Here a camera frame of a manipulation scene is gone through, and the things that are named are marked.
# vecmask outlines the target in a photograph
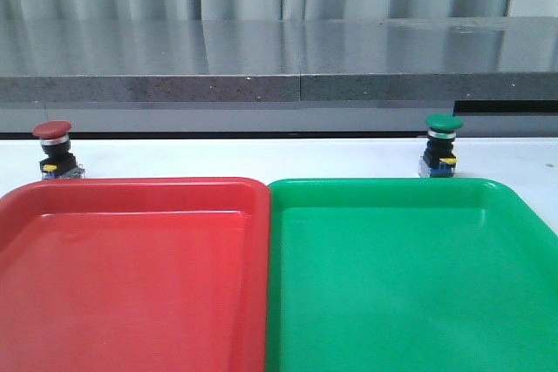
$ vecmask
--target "red button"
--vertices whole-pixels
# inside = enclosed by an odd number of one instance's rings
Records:
[[[41,139],[59,139],[70,131],[71,124],[68,121],[49,121],[37,125],[33,129],[33,135]]]

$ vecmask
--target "table surface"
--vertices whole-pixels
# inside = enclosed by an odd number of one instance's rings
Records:
[[[426,139],[73,140],[88,178],[413,178]],[[512,187],[558,233],[558,139],[457,139],[457,176]],[[40,179],[33,140],[0,141],[0,196]]]

